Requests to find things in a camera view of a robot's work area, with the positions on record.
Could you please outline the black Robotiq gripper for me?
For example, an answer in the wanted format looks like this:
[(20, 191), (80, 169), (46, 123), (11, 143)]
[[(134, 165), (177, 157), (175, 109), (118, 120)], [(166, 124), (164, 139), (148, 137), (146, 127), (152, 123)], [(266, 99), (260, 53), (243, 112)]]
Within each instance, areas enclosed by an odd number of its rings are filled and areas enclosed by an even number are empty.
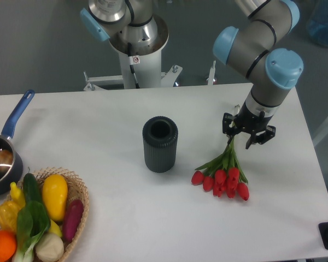
[(227, 144), (241, 132), (250, 134), (246, 149), (255, 144), (263, 145), (273, 139), (276, 136), (276, 127), (268, 125), (274, 115), (273, 109), (264, 108), (255, 101), (245, 101), (237, 115), (224, 113), (222, 132), (228, 137)]

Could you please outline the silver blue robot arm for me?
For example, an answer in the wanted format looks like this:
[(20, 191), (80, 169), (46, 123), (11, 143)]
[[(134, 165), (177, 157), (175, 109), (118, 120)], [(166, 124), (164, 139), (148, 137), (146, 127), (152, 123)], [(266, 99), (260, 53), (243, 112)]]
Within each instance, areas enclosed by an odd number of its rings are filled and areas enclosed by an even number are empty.
[(244, 29), (226, 27), (213, 45), (214, 56), (252, 83), (239, 113), (224, 114), (222, 131), (231, 139), (250, 135), (246, 148), (275, 137), (268, 123), (303, 72), (303, 60), (292, 50), (275, 45), (300, 19), (294, 1), (236, 1), (249, 20)]

